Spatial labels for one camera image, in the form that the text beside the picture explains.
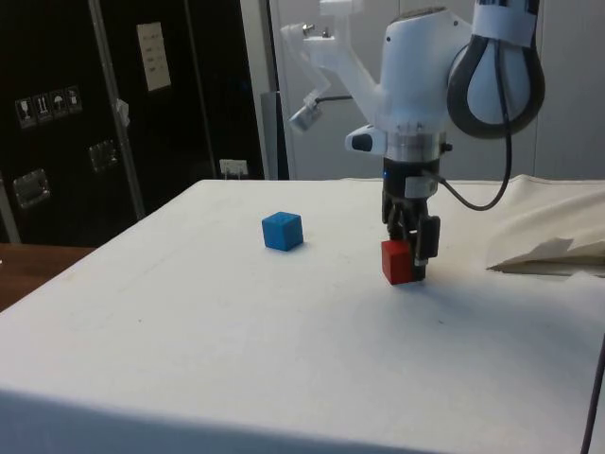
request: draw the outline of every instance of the metal pole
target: metal pole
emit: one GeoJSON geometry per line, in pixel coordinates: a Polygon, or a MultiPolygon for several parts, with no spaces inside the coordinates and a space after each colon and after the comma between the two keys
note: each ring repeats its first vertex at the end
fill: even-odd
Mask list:
{"type": "Polygon", "coordinates": [[[129,182],[132,205],[134,207],[136,218],[141,220],[145,217],[143,196],[141,195],[141,187],[139,186],[139,179],[136,174],[134,159],[132,158],[132,148],[130,147],[129,134],[126,127],[122,124],[122,120],[120,119],[120,116],[115,108],[117,99],[119,98],[119,92],[117,89],[115,73],[113,71],[112,54],[107,42],[107,34],[105,31],[103,13],[101,12],[99,0],[88,0],[88,8],[90,9],[91,18],[93,19],[93,27],[95,28],[96,45],[98,47],[98,54],[103,67],[107,94],[109,95],[110,102],[112,104],[113,124],[115,125],[115,133],[117,135],[120,150],[122,152],[124,169],[126,170],[126,177],[129,182]]]}
{"type": "Polygon", "coordinates": [[[191,56],[193,58],[193,64],[196,70],[196,83],[198,85],[198,96],[199,106],[201,108],[201,118],[204,124],[206,132],[206,148],[208,148],[208,154],[210,155],[210,165],[212,166],[213,178],[216,178],[216,161],[215,153],[212,147],[212,139],[210,138],[210,123],[208,121],[208,112],[206,110],[206,101],[204,98],[203,87],[201,85],[201,73],[199,71],[199,59],[198,59],[198,48],[196,47],[196,39],[193,34],[193,24],[191,22],[191,10],[189,8],[189,0],[183,0],[185,17],[187,20],[187,31],[189,33],[189,42],[191,44],[191,56]]]}
{"type": "Polygon", "coordinates": [[[12,215],[12,209],[10,208],[9,195],[7,189],[4,186],[4,180],[2,173],[0,172],[0,216],[4,222],[4,226],[7,229],[9,235],[9,241],[11,243],[21,243],[21,237],[19,236],[19,229],[15,222],[15,218],[12,215]]]}

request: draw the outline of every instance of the black cable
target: black cable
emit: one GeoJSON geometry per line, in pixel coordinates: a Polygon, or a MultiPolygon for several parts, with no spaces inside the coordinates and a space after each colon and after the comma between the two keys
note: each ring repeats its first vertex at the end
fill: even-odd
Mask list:
{"type": "Polygon", "coordinates": [[[350,95],[318,97],[315,100],[315,102],[317,104],[320,104],[321,102],[327,102],[327,101],[346,101],[348,99],[353,99],[353,97],[350,96],[350,95]]]}
{"type": "Polygon", "coordinates": [[[590,407],[588,410],[588,420],[586,421],[586,429],[584,430],[584,441],[582,442],[582,450],[579,454],[588,454],[590,443],[593,440],[593,430],[595,429],[596,410],[598,408],[598,399],[601,394],[601,386],[603,384],[603,376],[605,375],[605,336],[603,336],[603,345],[601,346],[601,354],[598,357],[598,365],[596,367],[595,385],[593,387],[593,395],[590,399],[590,407]]]}
{"type": "Polygon", "coordinates": [[[500,190],[496,194],[495,198],[487,205],[475,205],[464,199],[460,195],[460,193],[456,189],[454,189],[452,185],[448,183],[447,180],[445,180],[441,175],[435,175],[433,173],[425,172],[425,175],[433,178],[439,184],[442,184],[448,191],[450,191],[452,195],[460,201],[460,203],[462,203],[467,208],[470,208],[475,211],[491,210],[502,200],[504,194],[507,192],[507,188],[509,187],[510,174],[512,172],[512,130],[510,128],[509,107],[507,105],[507,97],[506,92],[504,90],[504,81],[502,78],[502,55],[499,40],[495,41],[494,43],[494,55],[495,78],[496,84],[498,86],[498,97],[500,98],[500,108],[502,109],[502,119],[504,121],[504,131],[506,134],[507,147],[507,163],[506,169],[504,171],[504,179],[502,181],[502,185],[500,186],[500,190]]]}

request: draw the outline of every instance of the red cube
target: red cube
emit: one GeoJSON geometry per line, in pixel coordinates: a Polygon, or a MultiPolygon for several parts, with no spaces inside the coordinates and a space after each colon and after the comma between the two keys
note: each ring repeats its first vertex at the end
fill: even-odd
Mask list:
{"type": "Polygon", "coordinates": [[[413,281],[412,252],[407,241],[382,243],[382,271],[393,286],[413,281]]]}

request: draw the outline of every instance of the metal handle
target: metal handle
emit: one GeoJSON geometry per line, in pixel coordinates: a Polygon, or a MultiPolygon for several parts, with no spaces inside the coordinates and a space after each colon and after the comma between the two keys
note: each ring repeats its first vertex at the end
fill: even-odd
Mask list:
{"type": "Polygon", "coordinates": [[[12,182],[12,187],[22,210],[28,210],[50,198],[50,186],[43,168],[15,179],[12,182]]]}

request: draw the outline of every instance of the paper sign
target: paper sign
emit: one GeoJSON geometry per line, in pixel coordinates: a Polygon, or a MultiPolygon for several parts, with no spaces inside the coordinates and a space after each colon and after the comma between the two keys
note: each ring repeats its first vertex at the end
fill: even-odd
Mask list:
{"type": "Polygon", "coordinates": [[[162,24],[142,24],[136,26],[143,56],[143,67],[147,79],[147,89],[150,92],[171,85],[168,60],[164,48],[162,24]]]}

